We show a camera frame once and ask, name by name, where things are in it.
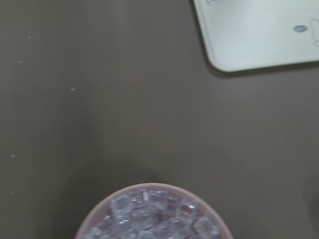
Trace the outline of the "clear ice cubes pile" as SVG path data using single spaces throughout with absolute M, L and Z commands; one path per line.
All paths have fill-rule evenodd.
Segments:
M 137 189 L 115 196 L 109 214 L 85 239 L 218 239 L 213 218 L 200 214 L 194 199 L 167 190 Z

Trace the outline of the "cream rabbit tray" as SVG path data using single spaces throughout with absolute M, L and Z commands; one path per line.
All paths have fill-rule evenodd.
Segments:
M 208 61 L 223 72 L 316 62 L 316 0 L 196 0 Z

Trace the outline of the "pink bowl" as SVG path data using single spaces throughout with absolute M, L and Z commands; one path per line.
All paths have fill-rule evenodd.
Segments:
M 157 190 L 165 190 L 168 191 L 176 196 L 182 197 L 183 199 L 188 199 L 190 201 L 195 201 L 198 205 L 198 213 L 201 216 L 208 216 L 213 218 L 213 221 L 220 229 L 220 238 L 221 239 L 232 239 L 234 236 L 232 235 L 231 231 L 229 230 L 226 223 L 220 217 L 220 215 L 204 200 L 202 200 L 197 195 L 193 194 L 192 192 L 169 184 L 163 183 L 142 183 L 132 185 L 123 189 L 120 189 L 111 195 L 107 196 L 105 199 L 100 201 L 85 217 L 82 224 L 80 225 L 75 238 L 81 239 L 83 236 L 91 229 L 92 226 L 97 224 L 105 215 L 109 213 L 109 203 L 110 201 L 118 196 L 119 194 L 126 193 L 132 190 L 137 189 L 157 189 Z

